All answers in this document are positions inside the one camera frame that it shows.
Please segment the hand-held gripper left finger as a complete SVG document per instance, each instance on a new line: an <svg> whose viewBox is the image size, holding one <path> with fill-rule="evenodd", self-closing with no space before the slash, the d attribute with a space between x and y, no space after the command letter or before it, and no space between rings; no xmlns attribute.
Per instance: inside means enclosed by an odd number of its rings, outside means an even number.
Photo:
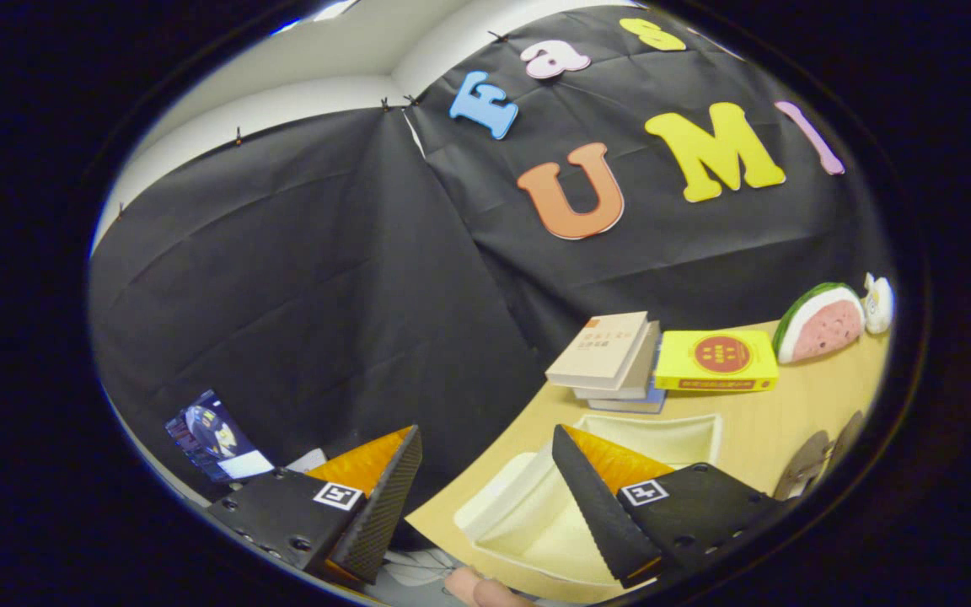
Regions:
<svg viewBox="0 0 971 607"><path fill-rule="evenodd" d="M309 575L373 584L420 463L421 432L412 424L307 473L255 477L206 513Z"/></svg>

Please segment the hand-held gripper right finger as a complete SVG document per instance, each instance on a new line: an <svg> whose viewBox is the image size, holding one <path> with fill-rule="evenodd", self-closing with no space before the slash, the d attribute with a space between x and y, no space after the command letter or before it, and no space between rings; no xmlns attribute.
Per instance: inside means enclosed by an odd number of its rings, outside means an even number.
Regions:
<svg viewBox="0 0 971 607"><path fill-rule="evenodd" d="M569 424L555 427L551 453L598 553L624 588L696 577L790 507L714 465L674 469Z"/></svg>

